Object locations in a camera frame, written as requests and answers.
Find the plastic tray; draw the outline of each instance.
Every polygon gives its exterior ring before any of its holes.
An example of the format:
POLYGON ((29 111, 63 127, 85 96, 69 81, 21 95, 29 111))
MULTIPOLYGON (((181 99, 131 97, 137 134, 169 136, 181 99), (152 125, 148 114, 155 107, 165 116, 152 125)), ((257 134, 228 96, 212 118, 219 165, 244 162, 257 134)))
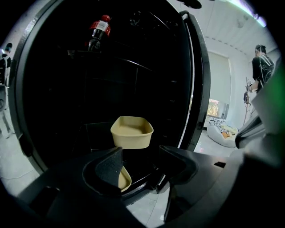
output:
POLYGON ((150 145, 153 127, 142 117, 120 116, 111 127, 114 144, 123 149, 143 149, 150 145))
POLYGON ((131 184, 132 184, 132 179, 130 177, 130 174, 123 166, 119 175, 119 188, 121 189, 121 192, 127 190, 131 184))

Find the ceiling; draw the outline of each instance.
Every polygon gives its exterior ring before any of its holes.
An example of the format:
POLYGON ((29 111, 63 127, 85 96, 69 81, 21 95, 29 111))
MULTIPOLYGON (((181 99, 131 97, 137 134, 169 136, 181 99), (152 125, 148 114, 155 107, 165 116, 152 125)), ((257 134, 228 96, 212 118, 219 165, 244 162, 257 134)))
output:
POLYGON ((255 56, 257 44, 266 46, 267 52, 277 48, 269 30, 263 28, 253 17, 226 1, 199 0, 201 9, 192 9, 169 0, 178 11, 188 10, 195 15, 203 35, 229 45, 245 54, 250 60, 255 56))

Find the red bottle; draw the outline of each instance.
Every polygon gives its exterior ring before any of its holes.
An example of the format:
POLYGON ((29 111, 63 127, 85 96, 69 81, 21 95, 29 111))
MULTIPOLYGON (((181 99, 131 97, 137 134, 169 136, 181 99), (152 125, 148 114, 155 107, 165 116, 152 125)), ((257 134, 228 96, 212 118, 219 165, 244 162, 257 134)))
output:
POLYGON ((88 51, 97 51, 101 47, 102 39, 110 35, 111 18, 108 15, 103 15, 101 20, 94 22, 90 29, 93 30, 92 39, 89 41, 88 51))

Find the beige container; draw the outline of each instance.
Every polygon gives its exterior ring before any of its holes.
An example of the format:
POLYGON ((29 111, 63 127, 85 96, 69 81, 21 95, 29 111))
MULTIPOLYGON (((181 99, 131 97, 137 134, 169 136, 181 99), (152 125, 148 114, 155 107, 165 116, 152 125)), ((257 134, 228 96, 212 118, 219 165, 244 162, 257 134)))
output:
POLYGON ((143 149, 150 145, 153 128, 142 117, 120 116, 111 127, 114 144, 123 149, 143 149))
POLYGON ((131 184, 132 184, 132 179, 130 177, 130 174, 123 166, 119 175, 119 188, 121 189, 121 192, 127 190, 131 184))

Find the person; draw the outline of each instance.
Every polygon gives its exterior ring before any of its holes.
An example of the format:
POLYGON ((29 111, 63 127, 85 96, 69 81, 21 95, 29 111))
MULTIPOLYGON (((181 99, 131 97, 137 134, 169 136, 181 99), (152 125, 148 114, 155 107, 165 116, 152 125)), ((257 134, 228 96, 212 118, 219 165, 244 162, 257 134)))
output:
POLYGON ((254 83, 248 85, 248 91, 256 90, 258 93, 272 77, 274 66, 274 62, 267 56, 266 47, 257 45, 255 47, 255 57, 252 60, 254 83))
POLYGON ((5 138, 14 133, 8 106, 8 79, 12 63, 9 56, 11 49, 12 44, 8 43, 4 53, 0 56, 0 129, 5 138))

